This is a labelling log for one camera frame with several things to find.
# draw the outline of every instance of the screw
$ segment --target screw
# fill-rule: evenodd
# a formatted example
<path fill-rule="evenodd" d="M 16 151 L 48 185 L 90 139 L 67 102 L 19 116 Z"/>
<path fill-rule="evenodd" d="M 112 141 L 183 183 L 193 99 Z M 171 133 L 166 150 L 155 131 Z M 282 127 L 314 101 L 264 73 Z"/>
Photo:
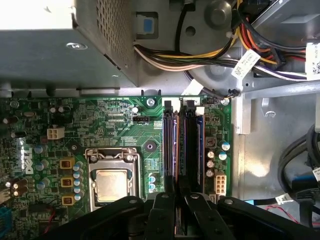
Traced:
<path fill-rule="evenodd" d="M 98 161 L 97 156 L 95 156 L 95 155 L 90 156 L 90 161 L 93 163 L 96 163 Z"/>
<path fill-rule="evenodd" d="M 88 47 L 82 43 L 69 42 L 66 47 L 73 50 L 86 50 Z"/>
<path fill-rule="evenodd" d="M 232 201 L 231 199 L 226 199 L 226 200 L 224 200 L 224 203 L 232 205 L 232 204 L 234 204 L 234 201 Z"/>
<path fill-rule="evenodd" d="M 128 155 L 128 156 L 126 156 L 126 159 L 127 159 L 128 161 L 132 162 L 133 160 L 135 160 L 135 157 L 132 156 L 132 155 Z"/>
<path fill-rule="evenodd" d="M 229 98 L 224 98 L 223 100 L 221 100 L 221 104 L 222 104 L 223 106 L 228 106 L 229 103 L 230 103 Z"/>
<path fill-rule="evenodd" d="M 149 107 L 153 107 L 155 104 L 156 104 L 156 101 L 153 99 L 153 98 L 148 98 L 146 100 L 146 104 L 149 106 Z"/>
<path fill-rule="evenodd" d="M 215 157 L 215 153 L 213 151 L 209 151 L 207 156 L 208 158 L 213 159 Z"/>
<path fill-rule="evenodd" d="M 192 198 L 192 199 L 198 199 L 198 198 L 199 198 L 199 195 L 197 195 L 197 194 L 191 194 L 191 198 Z"/>

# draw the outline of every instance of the mounting screw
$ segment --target mounting screw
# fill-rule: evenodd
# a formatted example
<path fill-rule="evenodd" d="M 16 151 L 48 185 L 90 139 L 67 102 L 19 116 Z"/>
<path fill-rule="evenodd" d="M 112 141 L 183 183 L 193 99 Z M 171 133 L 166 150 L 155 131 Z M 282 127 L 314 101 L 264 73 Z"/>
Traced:
<path fill-rule="evenodd" d="M 126 156 L 126 159 L 127 159 L 128 161 L 132 162 L 133 160 L 135 160 L 135 157 L 132 156 L 132 155 L 128 155 L 128 156 Z"/>
<path fill-rule="evenodd" d="M 191 198 L 192 198 L 192 199 L 198 199 L 198 198 L 199 198 L 199 195 L 197 195 L 197 194 L 191 194 Z"/>
<path fill-rule="evenodd" d="M 69 42 L 66 47 L 73 50 L 86 50 L 88 47 L 82 43 Z"/>
<path fill-rule="evenodd" d="M 97 156 L 95 156 L 95 155 L 90 156 L 90 161 L 91 161 L 92 163 L 98 162 Z"/>
<path fill-rule="evenodd" d="M 149 107 L 153 107 L 155 104 L 156 104 L 156 101 L 153 99 L 153 98 L 148 98 L 146 100 L 146 104 L 149 106 Z"/>
<path fill-rule="evenodd" d="M 225 98 L 225 99 L 222 99 L 222 100 L 221 100 L 221 104 L 222 104 L 223 106 L 228 106 L 229 103 L 230 103 L 229 98 Z"/>
<path fill-rule="evenodd" d="M 224 200 L 224 203 L 231 205 L 231 204 L 234 204 L 234 201 L 232 201 L 231 199 L 226 199 Z"/>

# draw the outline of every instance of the power supply unit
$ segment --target power supply unit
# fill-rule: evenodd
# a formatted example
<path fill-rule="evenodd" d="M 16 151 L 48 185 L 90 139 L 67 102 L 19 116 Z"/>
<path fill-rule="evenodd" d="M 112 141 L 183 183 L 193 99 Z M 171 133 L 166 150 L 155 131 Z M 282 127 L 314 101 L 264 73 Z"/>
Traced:
<path fill-rule="evenodd" d="M 1 88 L 136 86 L 132 17 L 131 0 L 0 1 Z"/>

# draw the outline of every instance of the capacitor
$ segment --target capacitor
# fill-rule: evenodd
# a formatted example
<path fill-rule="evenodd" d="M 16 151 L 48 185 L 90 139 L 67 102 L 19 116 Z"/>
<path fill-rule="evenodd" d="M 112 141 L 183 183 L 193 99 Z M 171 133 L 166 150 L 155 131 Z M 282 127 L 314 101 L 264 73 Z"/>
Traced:
<path fill-rule="evenodd" d="M 80 186 L 80 184 L 82 183 L 82 181 L 83 181 L 83 177 L 81 176 L 81 177 L 79 177 L 79 178 L 77 178 L 77 179 L 75 179 L 75 180 L 73 181 L 73 185 L 75 185 L 75 186 Z"/>
<path fill-rule="evenodd" d="M 44 178 L 36 184 L 36 189 L 43 190 L 49 185 L 50 185 L 50 180 L 48 178 Z"/>
<path fill-rule="evenodd" d="M 74 195 L 74 200 L 76 201 L 80 201 L 85 195 L 84 191 L 80 191 L 79 193 L 77 193 L 76 195 Z"/>
<path fill-rule="evenodd" d="M 50 107 L 50 113 L 54 114 L 57 112 L 57 108 L 55 108 L 54 106 L 53 107 Z"/>
<path fill-rule="evenodd" d="M 17 181 L 15 184 L 13 184 L 12 187 L 13 187 L 13 189 L 21 189 L 21 188 L 27 186 L 27 184 L 28 184 L 28 180 L 23 178 L 23 179 Z"/>
<path fill-rule="evenodd" d="M 214 176 L 214 172 L 209 169 L 205 172 L 205 175 L 208 177 L 208 178 L 212 178 Z"/>
<path fill-rule="evenodd" d="M 149 173 L 149 183 L 153 184 L 157 179 L 154 173 Z"/>
<path fill-rule="evenodd" d="M 10 116 L 10 117 L 5 117 L 2 122 L 4 124 L 15 124 L 16 122 L 19 121 L 19 118 L 17 116 Z"/>
<path fill-rule="evenodd" d="M 207 163 L 206 163 L 206 166 L 210 169 L 212 169 L 214 166 L 215 166 L 215 163 L 211 160 L 209 160 Z"/>
<path fill-rule="evenodd" d="M 7 181 L 7 182 L 5 183 L 5 186 L 6 186 L 7 188 L 11 188 L 11 187 L 13 186 L 13 184 L 15 184 L 15 183 L 17 183 L 17 182 L 19 182 L 19 181 L 20 181 L 20 178 L 19 178 L 19 177 L 14 178 L 14 179 L 11 179 L 11 180 L 9 180 L 9 181 Z"/>
<path fill-rule="evenodd" d="M 34 153 L 36 153 L 36 154 L 43 154 L 48 150 L 48 145 L 40 144 L 40 145 L 35 146 L 33 148 L 33 150 L 34 150 Z"/>
<path fill-rule="evenodd" d="M 65 113 L 65 112 L 69 112 L 71 109 L 69 106 L 60 106 L 58 108 L 59 113 Z"/>
<path fill-rule="evenodd" d="M 227 153 L 225 152 L 225 151 L 222 151 L 222 150 L 218 150 L 217 152 L 216 152 L 216 154 L 217 154 L 217 156 L 218 156 L 218 158 L 220 159 L 220 160 L 222 160 L 222 161 L 224 161 L 224 160 L 226 160 L 227 159 Z"/>
<path fill-rule="evenodd" d="M 24 138 L 26 136 L 27 136 L 27 133 L 25 131 L 17 131 L 17 132 L 11 133 L 12 139 Z"/>
<path fill-rule="evenodd" d="M 75 171 L 72 176 L 73 176 L 73 178 L 78 179 L 81 177 L 82 173 L 83 173 L 83 171 L 82 171 L 82 169 L 80 169 L 79 171 Z"/>
<path fill-rule="evenodd" d="M 43 171 L 44 169 L 46 169 L 49 166 L 49 162 L 47 160 L 42 160 L 41 162 L 38 162 L 35 165 L 35 169 L 37 171 Z"/>
<path fill-rule="evenodd" d="M 23 115 L 27 118 L 32 118 L 34 117 L 35 115 L 37 115 L 37 113 L 35 111 L 26 111 L 23 113 Z"/>
<path fill-rule="evenodd" d="M 208 158 L 213 159 L 215 157 L 215 153 L 213 151 L 209 151 L 207 153 Z"/>
<path fill-rule="evenodd" d="M 154 185 L 153 183 L 149 184 L 149 190 L 154 190 L 156 189 L 156 185 Z"/>
<path fill-rule="evenodd" d="M 28 187 L 24 186 L 22 188 L 19 188 L 19 189 L 15 190 L 13 192 L 13 196 L 19 197 L 19 196 L 25 194 L 26 192 L 28 192 Z"/>
<path fill-rule="evenodd" d="M 137 108 L 136 106 L 134 106 L 133 108 L 132 108 L 132 113 L 133 114 L 137 114 L 139 112 L 139 108 Z"/>
<path fill-rule="evenodd" d="M 220 141 L 219 142 L 219 147 L 223 150 L 223 151 L 229 151 L 230 150 L 230 143 L 226 142 L 226 141 Z"/>
<path fill-rule="evenodd" d="M 79 171 L 83 165 L 84 164 L 81 161 L 77 161 L 75 163 L 75 165 L 73 165 L 72 169 L 73 169 L 73 171 Z"/>

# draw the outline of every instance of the motherboard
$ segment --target motherboard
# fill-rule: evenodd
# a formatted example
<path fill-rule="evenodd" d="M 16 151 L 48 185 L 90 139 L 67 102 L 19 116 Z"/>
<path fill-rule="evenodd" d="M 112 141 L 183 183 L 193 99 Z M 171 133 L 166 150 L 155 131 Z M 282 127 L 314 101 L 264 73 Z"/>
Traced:
<path fill-rule="evenodd" d="M 231 104 L 207 96 L 0 99 L 0 238 L 29 240 L 188 176 L 231 194 Z"/>

